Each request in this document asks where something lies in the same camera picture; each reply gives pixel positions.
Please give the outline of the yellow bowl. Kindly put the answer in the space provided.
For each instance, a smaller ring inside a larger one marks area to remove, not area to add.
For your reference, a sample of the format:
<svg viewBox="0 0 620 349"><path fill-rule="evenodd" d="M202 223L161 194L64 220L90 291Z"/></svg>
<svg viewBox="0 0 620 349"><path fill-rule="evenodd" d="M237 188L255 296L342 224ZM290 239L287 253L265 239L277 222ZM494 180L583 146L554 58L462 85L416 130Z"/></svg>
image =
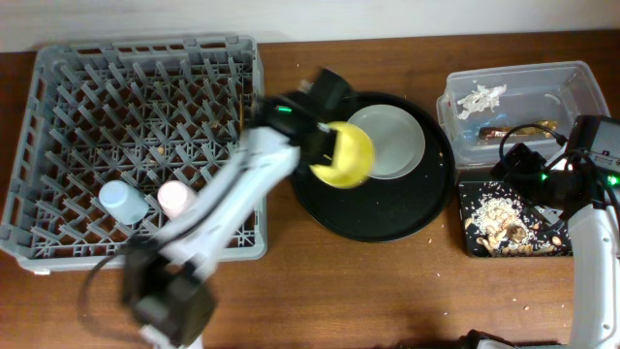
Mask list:
<svg viewBox="0 0 620 349"><path fill-rule="evenodd" d="M329 165L311 165L310 170L323 183L350 189L359 186L371 175L375 149L371 139L355 124L333 121L326 125L335 132L333 154L326 157Z"/></svg>

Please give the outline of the grey round plate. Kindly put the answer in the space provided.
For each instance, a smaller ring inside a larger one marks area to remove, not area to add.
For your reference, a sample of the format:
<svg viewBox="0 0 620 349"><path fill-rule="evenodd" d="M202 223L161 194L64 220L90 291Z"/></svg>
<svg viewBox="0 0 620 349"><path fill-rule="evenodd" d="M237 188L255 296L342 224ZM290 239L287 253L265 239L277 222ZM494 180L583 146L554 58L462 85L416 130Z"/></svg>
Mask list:
<svg viewBox="0 0 620 349"><path fill-rule="evenodd" d="M421 162L425 136L409 112L391 105L371 105L356 111L348 122L359 127L374 145L372 178L397 179Z"/></svg>

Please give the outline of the brown snack wrapper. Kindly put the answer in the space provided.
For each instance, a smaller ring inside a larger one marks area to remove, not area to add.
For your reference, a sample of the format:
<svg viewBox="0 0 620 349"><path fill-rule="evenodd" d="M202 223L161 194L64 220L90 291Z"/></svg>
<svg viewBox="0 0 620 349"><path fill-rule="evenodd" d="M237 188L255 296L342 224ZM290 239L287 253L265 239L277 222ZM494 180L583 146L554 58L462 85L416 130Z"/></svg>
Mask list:
<svg viewBox="0 0 620 349"><path fill-rule="evenodd" d="M548 128L551 131L555 131L559 123L557 121L542 120L542 121L537 121L536 125ZM482 127L479 129L478 138L480 140L502 139L511 129L512 127L509 127L509 126ZM543 134L547 138L549 137L549 134L546 133L545 131L539 128L532 128L532 127L519 129L515 131L514 133L512 133L511 136L512 137L530 137L530 136L535 136L539 134Z"/></svg>

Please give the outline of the white tissue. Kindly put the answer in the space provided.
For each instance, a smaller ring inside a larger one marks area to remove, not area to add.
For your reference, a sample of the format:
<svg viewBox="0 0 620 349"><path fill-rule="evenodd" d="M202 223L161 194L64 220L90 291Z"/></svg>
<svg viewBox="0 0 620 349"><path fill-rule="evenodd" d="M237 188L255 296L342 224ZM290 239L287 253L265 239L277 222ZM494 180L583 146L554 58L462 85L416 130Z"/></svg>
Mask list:
<svg viewBox="0 0 620 349"><path fill-rule="evenodd" d="M468 96L457 101L462 107L458 119L467 119L474 112L485 111L486 109L494 110L500 106L500 97L507 91L507 86L500 85L492 88L486 88L484 85L478 85Z"/></svg>

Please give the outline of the pink plastic cup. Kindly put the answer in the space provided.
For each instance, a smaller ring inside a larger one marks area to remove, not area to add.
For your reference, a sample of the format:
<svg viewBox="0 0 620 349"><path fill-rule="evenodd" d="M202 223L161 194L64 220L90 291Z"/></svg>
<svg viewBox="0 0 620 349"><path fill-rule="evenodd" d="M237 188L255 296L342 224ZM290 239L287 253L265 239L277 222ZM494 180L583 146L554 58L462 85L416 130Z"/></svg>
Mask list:
<svg viewBox="0 0 620 349"><path fill-rule="evenodd" d="M197 198L197 193L178 180L165 182L157 192L157 201L169 219L175 219Z"/></svg>

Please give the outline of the blue plastic cup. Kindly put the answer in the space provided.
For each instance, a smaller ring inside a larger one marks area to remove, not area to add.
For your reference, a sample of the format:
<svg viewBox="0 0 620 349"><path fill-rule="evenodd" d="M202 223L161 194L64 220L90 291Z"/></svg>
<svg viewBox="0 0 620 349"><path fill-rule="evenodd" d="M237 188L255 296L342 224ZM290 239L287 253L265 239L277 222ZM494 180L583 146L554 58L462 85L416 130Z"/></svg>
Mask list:
<svg viewBox="0 0 620 349"><path fill-rule="evenodd" d="M133 225L141 221L149 208L144 195L121 180L112 180L104 184L98 199L106 211L124 225Z"/></svg>

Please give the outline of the wooden chopstick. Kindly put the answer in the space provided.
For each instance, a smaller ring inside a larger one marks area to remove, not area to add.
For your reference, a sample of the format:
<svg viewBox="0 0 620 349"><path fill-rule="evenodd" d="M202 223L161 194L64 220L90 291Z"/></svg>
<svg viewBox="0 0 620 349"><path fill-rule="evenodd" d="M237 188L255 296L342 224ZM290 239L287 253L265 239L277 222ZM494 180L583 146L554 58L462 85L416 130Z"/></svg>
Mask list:
<svg viewBox="0 0 620 349"><path fill-rule="evenodd" d="M243 133L244 130L244 109L245 109L245 104L244 104L244 94L243 92L240 93L239 95L239 103L238 103L238 108L239 108L239 134L241 135Z"/></svg>

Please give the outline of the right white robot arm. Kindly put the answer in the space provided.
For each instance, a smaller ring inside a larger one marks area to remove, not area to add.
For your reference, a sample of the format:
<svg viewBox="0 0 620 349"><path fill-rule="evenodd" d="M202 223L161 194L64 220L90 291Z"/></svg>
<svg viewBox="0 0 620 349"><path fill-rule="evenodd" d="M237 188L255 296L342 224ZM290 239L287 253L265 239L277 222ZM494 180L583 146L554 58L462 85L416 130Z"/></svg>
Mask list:
<svg viewBox="0 0 620 349"><path fill-rule="evenodd" d="M562 211L574 262L571 348L619 346L619 201L607 173L593 165L571 170L491 175L534 206Z"/></svg>

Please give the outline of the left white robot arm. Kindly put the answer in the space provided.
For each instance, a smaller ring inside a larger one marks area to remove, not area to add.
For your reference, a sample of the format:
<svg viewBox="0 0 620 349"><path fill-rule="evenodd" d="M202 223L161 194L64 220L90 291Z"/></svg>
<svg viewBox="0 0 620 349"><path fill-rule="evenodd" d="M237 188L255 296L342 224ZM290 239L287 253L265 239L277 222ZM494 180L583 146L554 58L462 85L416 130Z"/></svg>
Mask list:
<svg viewBox="0 0 620 349"><path fill-rule="evenodd" d="M236 230L276 184L301 165L329 165L340 111L335 97L302 92L260 102L239 150L197 198L151 238L123 249L121 300L156 348L196 348L216 300L206 280Z"/></svg>

